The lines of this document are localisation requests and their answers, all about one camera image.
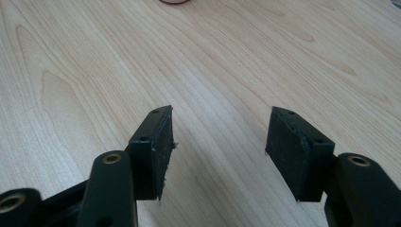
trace wood grain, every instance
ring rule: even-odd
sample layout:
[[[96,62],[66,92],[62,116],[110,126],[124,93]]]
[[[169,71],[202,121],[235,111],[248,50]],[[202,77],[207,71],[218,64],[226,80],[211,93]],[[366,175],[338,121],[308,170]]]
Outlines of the wood grain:
[[[326,226],[265,156],[271,106],[401,186],[401,10],[379,0],[0,0],[0,193],[88,178],[174,107],[161,203],[141,226]]]

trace light wood surface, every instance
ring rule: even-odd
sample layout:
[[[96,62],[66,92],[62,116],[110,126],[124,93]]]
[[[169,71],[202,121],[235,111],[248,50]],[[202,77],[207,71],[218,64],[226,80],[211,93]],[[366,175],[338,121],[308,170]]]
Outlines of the light wood surface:
[[[174,107],[141,226],[326,226],[265,156],[271,106],[401,186],[401,10],[390,0],[0,0],[0,193],[48,198]]]

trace wooden table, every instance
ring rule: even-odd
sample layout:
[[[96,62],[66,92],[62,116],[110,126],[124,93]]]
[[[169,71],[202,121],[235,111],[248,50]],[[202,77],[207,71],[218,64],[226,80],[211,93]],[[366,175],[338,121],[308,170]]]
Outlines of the wooden table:
[[[48,198],[174,107],[141,226],[326,226],[265,155],[271,106],[401,186],[401,10],[390,0],[0,1],[0,193]]]

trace black bracket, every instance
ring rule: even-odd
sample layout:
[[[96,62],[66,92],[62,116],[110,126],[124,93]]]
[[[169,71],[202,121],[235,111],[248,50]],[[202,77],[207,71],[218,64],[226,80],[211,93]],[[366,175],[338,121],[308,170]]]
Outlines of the black bracket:
[[[32,188],[0,195],[0,226],[138,226],[136,201],[162,197],[176,144],[172,107],[151,111],[125,151],[95,160],[88,181],[42,200]]]
[[[297,201],[320,201],[329,226],[401,226],[401,192],[372,159],[335,144],[295,112],[273,107],[266,152]]]

